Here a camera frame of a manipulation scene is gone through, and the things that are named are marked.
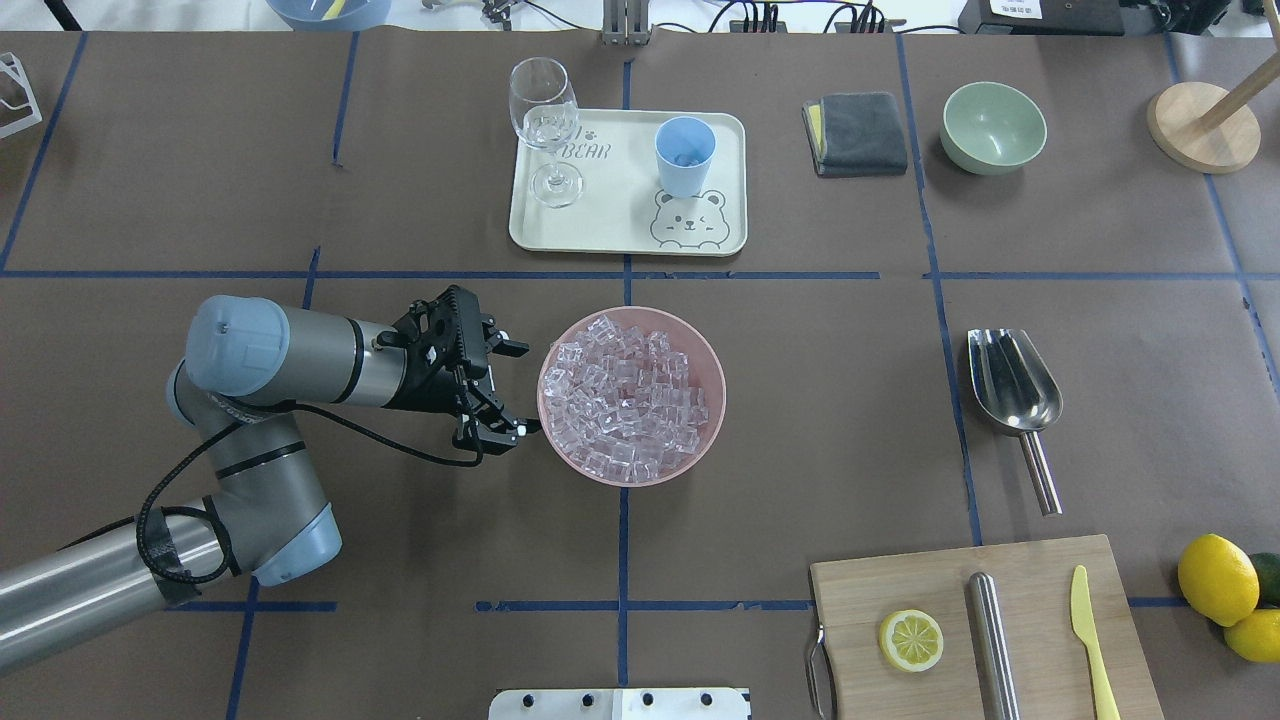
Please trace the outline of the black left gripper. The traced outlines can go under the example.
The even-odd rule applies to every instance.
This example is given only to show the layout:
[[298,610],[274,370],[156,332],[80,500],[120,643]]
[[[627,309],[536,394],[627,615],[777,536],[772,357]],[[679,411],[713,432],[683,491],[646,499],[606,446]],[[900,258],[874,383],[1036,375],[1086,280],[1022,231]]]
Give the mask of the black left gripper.
[[488,354],[522,357],[527,343],[506,331],[488,331],[477,296],[452,284],[431,301],[419,300],[385,332],[385,346],[404,350],[404,373],[388,409],[458,418],[452,445],[484,456],[502,455],[529,434],[497,397]]

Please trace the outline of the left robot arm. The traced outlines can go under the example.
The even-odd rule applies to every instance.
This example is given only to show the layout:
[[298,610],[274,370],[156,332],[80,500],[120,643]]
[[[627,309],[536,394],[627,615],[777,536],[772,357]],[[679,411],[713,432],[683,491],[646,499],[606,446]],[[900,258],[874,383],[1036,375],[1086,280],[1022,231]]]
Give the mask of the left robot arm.
[[457,465],[474,468],[540,428],[506,409],[492,377],[492,356],[527,351],[457,284],[389,325],[207,299],[166,383],[200,446],[134,516],[3,574],[3,671],[192,603],[228,577],[280,585],[332,561],[340,532],[296,415],[349,430],[334,406],[447,415]]

